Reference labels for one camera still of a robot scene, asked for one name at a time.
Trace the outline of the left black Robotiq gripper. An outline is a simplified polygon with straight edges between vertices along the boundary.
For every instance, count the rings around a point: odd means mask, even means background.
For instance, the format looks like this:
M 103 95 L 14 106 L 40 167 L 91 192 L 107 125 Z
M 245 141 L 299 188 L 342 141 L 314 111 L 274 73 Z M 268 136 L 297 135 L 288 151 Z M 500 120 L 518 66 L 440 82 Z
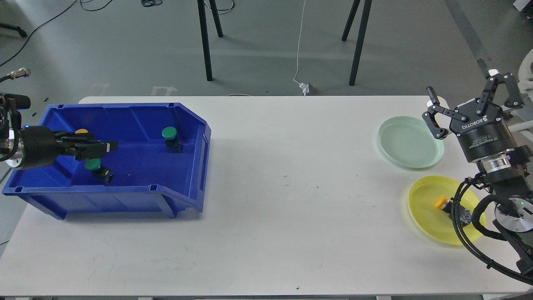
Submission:
M 23 144 L 23 157 L 19 170 L 46 167 L 61 154 L 72 156 L 76 161 L 101 159 L 109 152 L 118 150 L 119 145 L 116 140 L 96 141 L 92 133 L 52 131 L 47 127 L 21 129 L 20 138 Z

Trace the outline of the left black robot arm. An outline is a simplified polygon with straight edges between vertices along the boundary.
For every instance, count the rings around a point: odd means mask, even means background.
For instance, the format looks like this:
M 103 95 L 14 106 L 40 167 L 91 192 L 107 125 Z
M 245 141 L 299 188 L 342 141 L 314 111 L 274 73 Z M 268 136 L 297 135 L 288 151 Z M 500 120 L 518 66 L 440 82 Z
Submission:
M 19 110 L 28 110 L 31 100 L 25 95 L 1 94 L 1 161 L 13 170 L 47 167 L 59 156 L 76 161 L 104 158 L 118 149 L 115 140 L 99 140 L 85 129 L 53 131 L 44 126 L 23 127 Z

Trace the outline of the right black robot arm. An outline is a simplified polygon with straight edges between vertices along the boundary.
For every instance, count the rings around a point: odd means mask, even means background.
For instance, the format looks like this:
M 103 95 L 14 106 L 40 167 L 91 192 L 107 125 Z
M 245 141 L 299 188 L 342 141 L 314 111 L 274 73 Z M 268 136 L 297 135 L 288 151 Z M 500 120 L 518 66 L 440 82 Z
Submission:
M 518 84 L 510 73 L 485 71 L 486 85 L 480 97 L 453 110 L 441 106 L 434 88 L 427 87 L 430 102 L 422 118 L 435 139 L 454 134 L 468 162 L 478 174 L 465 178 L 451 201 L 451 220 L 459 241 L 487 268 L 532 285 L 532 247 L 521 234 L 532 232 L 532 187 L 527 183 L 529 146 L 518 146 L 506 120 L 512 110 L 522 108 Z M 471 213 L 471 224 L 485 237 L 507 242 L 517 252 L 518 271 L 485 255 L 466 236 L 460 224 L 460 204 L 470 187 L 487 189 Z

